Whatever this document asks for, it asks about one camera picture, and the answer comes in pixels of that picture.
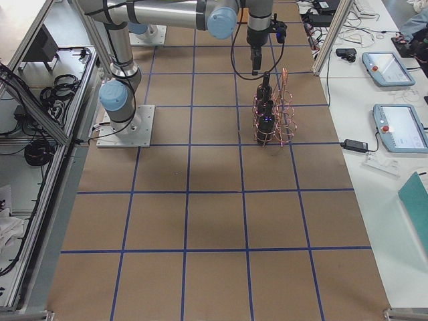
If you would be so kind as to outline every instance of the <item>copper wire rack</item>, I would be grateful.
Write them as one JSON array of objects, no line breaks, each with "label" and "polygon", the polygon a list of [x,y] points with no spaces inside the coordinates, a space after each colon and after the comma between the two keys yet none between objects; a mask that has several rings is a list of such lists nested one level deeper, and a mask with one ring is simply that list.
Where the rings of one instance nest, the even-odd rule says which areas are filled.
[{"label": "copper wire rack", "polygon": [[263,132],[259,129],[259,121],[263,114],[257,112],[256,96],[253,99],[253,127],[254,140],[262,146],[268,142],[276,141],[284,146],[289,143],[297,131],[297,124],[294,121],[294,108],[292,106],[293,95],[287,89],[288,72],[283,68],[281,79],[272,90],[271,99],[274,102],[272,114],[274,115],[275,122],[271,132]]}]

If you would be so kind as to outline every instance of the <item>tablet screen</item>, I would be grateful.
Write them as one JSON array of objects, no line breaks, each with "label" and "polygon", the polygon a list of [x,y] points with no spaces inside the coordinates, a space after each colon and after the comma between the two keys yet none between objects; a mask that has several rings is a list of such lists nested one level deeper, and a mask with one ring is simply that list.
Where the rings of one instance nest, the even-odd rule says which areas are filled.
[{"label": "tablet screen", "polygon": [[378,71],[386,82],[410,82],[410,78],[391,53],[370,53],[370,61],[378,67]]},{"label": "tablet screen", "polygon": [[389,133],[393,137],[396,147],[427,147],[409,107],[383,106],[383,111],[390,128]]}]

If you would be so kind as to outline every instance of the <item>keyboard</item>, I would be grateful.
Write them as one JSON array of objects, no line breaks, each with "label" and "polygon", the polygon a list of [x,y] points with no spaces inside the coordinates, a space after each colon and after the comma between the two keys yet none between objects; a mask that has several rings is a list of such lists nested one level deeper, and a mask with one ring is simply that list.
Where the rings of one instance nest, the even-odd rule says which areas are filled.
[{"label": "keyboard", "polygon": [[378,17],[368,3],[368,0],[354,0],[354,11],[356,16],[361,19],[374,19]]}]

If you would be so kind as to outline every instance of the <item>blue joint cap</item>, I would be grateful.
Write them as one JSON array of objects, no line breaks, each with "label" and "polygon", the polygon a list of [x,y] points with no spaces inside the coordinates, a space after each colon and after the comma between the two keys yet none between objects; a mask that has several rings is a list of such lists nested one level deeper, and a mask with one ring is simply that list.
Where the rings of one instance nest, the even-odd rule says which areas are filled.
[{"label": "blue joint cap", "polygon": [[125,105],[128,99],[128,90],[118,80],[110,80],[101,86],[98,97],[107,111],[115,112]]},{"label": "blue joint cap", "polygon": [[230,37],[236,26],[236,12],[229,7],[220,7],[212,12],[208,18],[209,33],[217,39]]},{"label": "blue joint cap", "polygon": [[132,33],[135,33],[136,35],[142,35],[147,31],[148,25],[146,25],[145,23],[138,24],[138,23],[128,22],[128,29],[129,31],[131,31]]}]

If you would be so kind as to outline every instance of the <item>green folder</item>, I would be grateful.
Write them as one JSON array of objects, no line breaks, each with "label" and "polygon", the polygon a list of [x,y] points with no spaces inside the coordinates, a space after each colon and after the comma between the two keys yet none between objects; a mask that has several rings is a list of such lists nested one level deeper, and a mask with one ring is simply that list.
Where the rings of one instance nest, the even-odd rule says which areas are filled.
[{"label": "green folder", "polygon": [[421,177],[414,172],[399,191],[400,199],[428,253],[428,193]]}]

